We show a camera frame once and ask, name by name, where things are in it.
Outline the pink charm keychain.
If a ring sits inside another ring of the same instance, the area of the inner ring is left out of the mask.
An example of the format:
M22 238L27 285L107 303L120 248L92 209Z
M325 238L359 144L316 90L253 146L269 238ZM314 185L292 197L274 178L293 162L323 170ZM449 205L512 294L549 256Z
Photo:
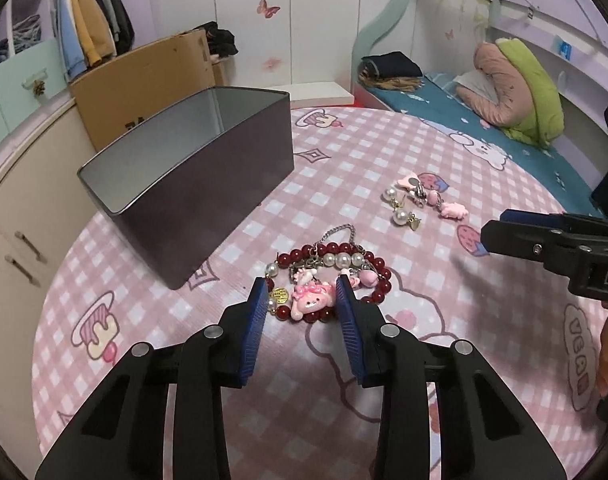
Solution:
M412 203L434 209L443 219L461 221L468 217L469 211L464 205L446 202L436 188L426 186L414 172L399 179L396 185L406 192Z

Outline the pearl earring gold charm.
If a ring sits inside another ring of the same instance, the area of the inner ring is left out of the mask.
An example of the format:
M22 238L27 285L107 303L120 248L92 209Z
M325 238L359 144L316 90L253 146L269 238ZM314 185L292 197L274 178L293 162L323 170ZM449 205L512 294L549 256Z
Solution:
M421 219L412 211L404 207L396 207L393 209L392 221L397 226L407 226L412 231L417 231L420 226Z

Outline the blue bed mattress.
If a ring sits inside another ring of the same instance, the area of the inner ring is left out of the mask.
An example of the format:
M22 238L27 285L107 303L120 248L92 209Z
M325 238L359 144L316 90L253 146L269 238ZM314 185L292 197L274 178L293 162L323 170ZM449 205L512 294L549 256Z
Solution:
M507 162L514 162L543 185L565 210L602 216L590 200L587 183L556 148L537 148L508 138L461 102L452 80L444 88L424 77L421 86L413 91L370 87L366 90L391 110L418 117L451 136L497 170L504 169Z

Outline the pink checkered tablecloth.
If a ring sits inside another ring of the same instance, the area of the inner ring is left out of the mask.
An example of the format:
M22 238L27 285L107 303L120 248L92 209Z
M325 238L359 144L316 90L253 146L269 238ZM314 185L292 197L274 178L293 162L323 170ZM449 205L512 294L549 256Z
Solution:
M514 162L502 170L424 120L381 110L297 110L294 171L177 290L167 288L96 214L46 295L32 363L39 446L48 451L129 348L180 344L272 288L249 384L223 391L237 479L368 479L382 393L351 372L332 309L336 280L377 300L419 340L465 339L524 405L568 474L596 451L595 389L606 311L573 297L561 276L490 255L481 229L506 209L563 206ZM443 219L396 182L412 173L468 217ZM421 223L397 226L382 200L397 188Z

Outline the folded dark clothes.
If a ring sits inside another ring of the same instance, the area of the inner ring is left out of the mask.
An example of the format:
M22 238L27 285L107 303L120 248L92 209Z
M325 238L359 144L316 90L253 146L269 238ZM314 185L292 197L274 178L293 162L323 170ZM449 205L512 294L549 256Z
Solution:
M364 56L357 76L367 88L414 92L423 86L421 68L400 51Z

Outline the red storage ottoman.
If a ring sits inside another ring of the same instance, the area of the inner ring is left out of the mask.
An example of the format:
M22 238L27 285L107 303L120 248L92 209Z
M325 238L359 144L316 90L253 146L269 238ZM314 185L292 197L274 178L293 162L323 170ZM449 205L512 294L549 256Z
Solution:
M329 107L356 107L356 108L365 108L366 106L360 103L359 101L354 101L351 103L347 102L313 102L312 100L308 101L291 101L290 108L291 110L299 110L300 108L329 108Z

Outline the beige low cabinet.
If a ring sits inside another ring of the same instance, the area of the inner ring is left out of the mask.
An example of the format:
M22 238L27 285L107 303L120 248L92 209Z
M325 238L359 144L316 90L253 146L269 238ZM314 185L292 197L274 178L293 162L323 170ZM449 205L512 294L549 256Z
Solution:
M0 432L32 422L34 334L54 274L95 212L77 178L93 153L71 105L0 181Z

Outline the dark metal tin box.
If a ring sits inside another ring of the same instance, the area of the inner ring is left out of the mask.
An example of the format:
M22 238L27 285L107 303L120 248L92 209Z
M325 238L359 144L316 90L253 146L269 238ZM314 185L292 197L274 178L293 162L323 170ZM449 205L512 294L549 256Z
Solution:
M287 92L213 87L124 133L78 178L148 268L178 289L293 169Z

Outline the white ottoman top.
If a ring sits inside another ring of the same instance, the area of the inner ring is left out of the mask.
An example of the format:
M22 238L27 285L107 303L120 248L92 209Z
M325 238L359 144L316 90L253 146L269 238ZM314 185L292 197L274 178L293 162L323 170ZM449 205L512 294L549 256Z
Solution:
M334 81L287 84L286 86L282 86L281 90L290 95L290 102L312 100L313 102L351 103L355 101L351 92L348 92Z

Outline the white wardrobe doors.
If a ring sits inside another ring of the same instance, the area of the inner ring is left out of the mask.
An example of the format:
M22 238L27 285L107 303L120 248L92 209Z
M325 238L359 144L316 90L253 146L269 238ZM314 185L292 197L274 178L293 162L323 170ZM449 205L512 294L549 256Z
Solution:
M354 80L358 33L389 0L150 0L156 32L169 36L210 21L232 32L234 86L276 87Z

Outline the large cardboard box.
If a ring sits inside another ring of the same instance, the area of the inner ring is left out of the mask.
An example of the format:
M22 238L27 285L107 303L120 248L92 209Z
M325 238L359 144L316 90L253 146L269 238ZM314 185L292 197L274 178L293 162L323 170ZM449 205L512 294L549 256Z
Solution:
M214 84L206 32L195 29L119 55L70 88L90 142L101 151L145 119Z

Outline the teal drawer cabinet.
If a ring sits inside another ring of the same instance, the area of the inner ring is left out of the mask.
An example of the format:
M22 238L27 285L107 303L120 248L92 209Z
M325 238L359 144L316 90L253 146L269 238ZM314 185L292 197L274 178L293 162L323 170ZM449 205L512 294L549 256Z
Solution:
M0 64L0 144L25 119L67 89L54 38Z

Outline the black clothes on box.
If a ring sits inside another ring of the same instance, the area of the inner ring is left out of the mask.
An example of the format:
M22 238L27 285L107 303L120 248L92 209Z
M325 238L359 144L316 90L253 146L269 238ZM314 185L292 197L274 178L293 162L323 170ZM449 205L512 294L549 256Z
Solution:
M223 58L232 58L239 53L235 38L232 32L228 29L219 27L216 21L210 21L195 27L195 30L203 30L208 51L211 58L215 61Z

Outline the hanging clothes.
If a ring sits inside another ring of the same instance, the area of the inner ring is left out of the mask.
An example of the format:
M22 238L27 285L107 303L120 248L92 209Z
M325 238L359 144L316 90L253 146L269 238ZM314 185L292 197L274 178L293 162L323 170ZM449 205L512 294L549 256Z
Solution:
M122 0L50 0L54 37L72 82L129 52L136 32Z

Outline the purple cubby shelf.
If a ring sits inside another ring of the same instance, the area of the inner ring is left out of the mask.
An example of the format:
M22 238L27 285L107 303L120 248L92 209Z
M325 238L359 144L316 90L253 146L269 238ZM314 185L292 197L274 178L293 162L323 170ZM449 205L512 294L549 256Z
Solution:
M72 0L8 0L5 3L0 13L0 64L50 39L56 41L68 80L87 68Z

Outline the teal bunk bed frame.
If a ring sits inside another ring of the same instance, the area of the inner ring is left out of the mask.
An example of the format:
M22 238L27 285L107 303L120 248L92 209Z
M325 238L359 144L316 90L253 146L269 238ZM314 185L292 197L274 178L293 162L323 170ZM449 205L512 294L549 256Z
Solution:
M425 70L458 73L475 44L518 38L539 56L561 96L607 130L608 24L592 0L358 0L351 62L405 50Z

